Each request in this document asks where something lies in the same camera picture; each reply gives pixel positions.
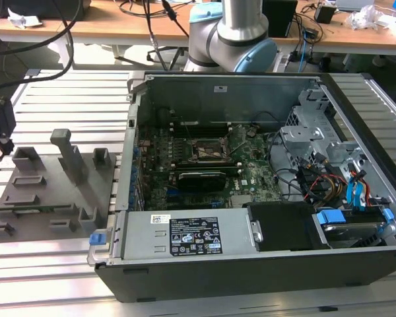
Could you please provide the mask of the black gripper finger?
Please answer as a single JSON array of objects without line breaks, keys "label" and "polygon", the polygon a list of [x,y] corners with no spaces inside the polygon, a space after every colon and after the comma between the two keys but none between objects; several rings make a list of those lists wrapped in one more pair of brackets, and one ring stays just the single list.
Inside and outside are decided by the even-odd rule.
[{"label": "black gripper finger", "polygon": [[13,104],[8,98],[0,98],[0,151],[9,155],[14,149],[11,134],[16,127]]}]

